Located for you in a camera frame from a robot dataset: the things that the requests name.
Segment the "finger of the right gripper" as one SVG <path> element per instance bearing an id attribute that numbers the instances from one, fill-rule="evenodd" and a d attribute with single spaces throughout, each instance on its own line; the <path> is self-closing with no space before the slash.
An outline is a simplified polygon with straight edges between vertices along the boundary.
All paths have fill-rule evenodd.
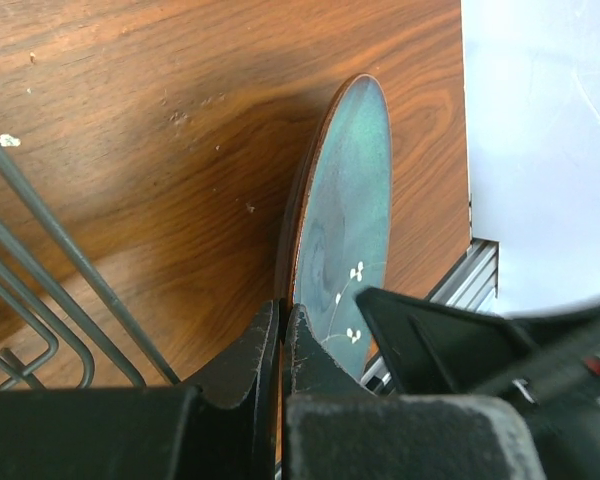
<path id="1" fill-rule="evenodd" d="M 539 348 L 511 320 L 367 288 L 355 302 L 401 394 L 465 394 Z"/>

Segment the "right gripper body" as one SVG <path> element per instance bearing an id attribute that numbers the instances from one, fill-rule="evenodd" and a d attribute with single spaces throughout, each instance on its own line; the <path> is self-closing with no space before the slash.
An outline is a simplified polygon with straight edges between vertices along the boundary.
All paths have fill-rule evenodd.
<path id="1" fill-rule="evenodd" d="M 600 450 L 600 303 L 511 320 L 531 341 L 489 380 L 525 419 L 540 450 Z"/>

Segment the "black wire dish rack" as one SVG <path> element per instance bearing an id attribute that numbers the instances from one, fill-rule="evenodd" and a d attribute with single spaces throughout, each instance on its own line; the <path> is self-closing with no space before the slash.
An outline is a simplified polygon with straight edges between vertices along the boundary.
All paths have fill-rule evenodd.
<path id="1" fill-rule="evenodd" d="M 12 158 L 0 144 L 0 174 L 23 204 L 42 225 L 54 242 L 64 252 L 73 266 L 86 280 L 100 300 L 114 315 L 129 337 L 136 343 L 151 364 L 172 385 L 180 382 L 175 371 L 159 353 L 157 347 L 143 331 L 131 312 L 122 303 L 110 285 L 104 280 L 84 252 L 62 227 L 54 214 L 49 210 L 37 191 L 25 178 Z M 27 248 L 8 230 L 0 220 L 0 242 L 14 255 L 33 278 L 42 285 L 51 298 L 74 320 L 100 350 L 113 362 L 121 372 L 135 385 L 145 383 L 142 375 L 122 354 L 117 346 L 107 337 L 78 303 L 69 295 L 42 266 Z"/>

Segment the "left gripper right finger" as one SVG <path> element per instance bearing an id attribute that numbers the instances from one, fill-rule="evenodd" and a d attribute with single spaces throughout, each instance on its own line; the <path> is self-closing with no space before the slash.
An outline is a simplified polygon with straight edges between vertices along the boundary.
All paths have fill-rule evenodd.
<path id="1" fill-rule="evenodd" d="M 542 479 L 531 433 L 484 396 L 376 396 L 323 349 L 304 306 L 284 341 L 285 479 Z"/>

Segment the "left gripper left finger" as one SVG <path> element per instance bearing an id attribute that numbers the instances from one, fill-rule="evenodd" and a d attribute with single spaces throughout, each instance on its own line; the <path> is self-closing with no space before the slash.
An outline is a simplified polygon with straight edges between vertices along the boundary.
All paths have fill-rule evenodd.
<path id="1" fill-rule="evenodd" d="M 271 479 L 279 304 L 172 387 L 0 392 L 0 479 Z"/>

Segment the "dark blue plate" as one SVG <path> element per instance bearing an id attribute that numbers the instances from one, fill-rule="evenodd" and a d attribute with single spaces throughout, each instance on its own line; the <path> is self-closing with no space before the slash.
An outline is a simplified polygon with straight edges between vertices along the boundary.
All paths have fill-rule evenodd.
<path id="1" fill-rule="evenodd" d="M 392 171 L 384 92 L 374 76 L 354 75 L 336 91 L 296 171 L 274 291 L 285 310 L 306 308 L 318 344 L 356 380 L 372 335 L 355 297 L 384 284 Z"/>

